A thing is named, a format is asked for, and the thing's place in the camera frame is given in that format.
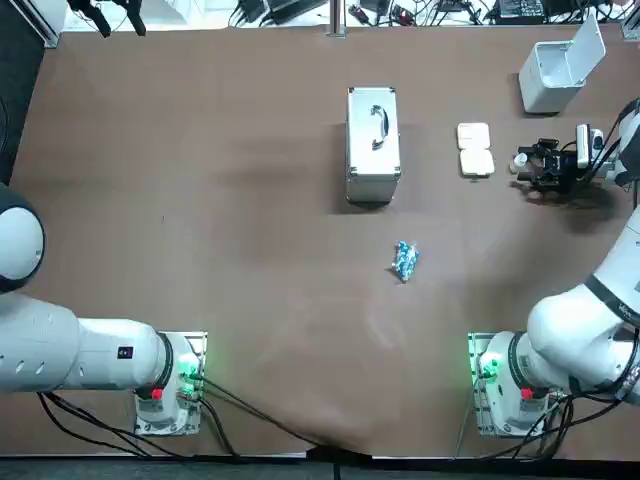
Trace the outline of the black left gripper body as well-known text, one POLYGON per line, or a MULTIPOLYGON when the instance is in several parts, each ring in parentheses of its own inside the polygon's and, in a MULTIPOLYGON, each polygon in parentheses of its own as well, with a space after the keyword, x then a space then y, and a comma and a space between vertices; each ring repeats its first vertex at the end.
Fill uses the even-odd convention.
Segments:
MULTIPOLYGON (((127 10, 129 8, 130 2, 128 0, 107 0, 107 2, 111 2, 119 7, 127 10)), ((90 11, 97 9, 97 5, 99 1, 92 0, 68 0, 67 1, 70 9, 72 11, 90 11)))

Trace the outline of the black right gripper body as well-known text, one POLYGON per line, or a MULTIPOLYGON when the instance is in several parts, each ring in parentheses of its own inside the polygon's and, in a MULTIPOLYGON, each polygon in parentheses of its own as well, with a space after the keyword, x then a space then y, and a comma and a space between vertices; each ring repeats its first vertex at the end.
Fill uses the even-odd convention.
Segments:
POLYGON ((558 149, 557 142, 544 143, 542 167, 539 173, 541 190, 571 190, 578 179, 577 151, 569 142, 558 149))

